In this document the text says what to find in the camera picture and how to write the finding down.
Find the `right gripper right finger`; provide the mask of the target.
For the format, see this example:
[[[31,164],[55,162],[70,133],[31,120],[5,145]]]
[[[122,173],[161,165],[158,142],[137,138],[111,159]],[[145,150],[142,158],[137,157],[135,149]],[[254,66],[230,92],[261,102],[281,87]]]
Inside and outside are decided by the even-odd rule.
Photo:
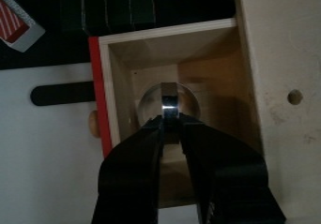
[[[179,137],[201,224],[285,224],[261,154],[185,114]]]

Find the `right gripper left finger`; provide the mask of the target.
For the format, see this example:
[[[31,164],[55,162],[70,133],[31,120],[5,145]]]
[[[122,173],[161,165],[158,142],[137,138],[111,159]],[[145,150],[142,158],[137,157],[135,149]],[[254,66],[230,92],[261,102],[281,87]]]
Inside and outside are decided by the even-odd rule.
[[[163,119],[158,115],[106,157],[91,224],[157,224]]]

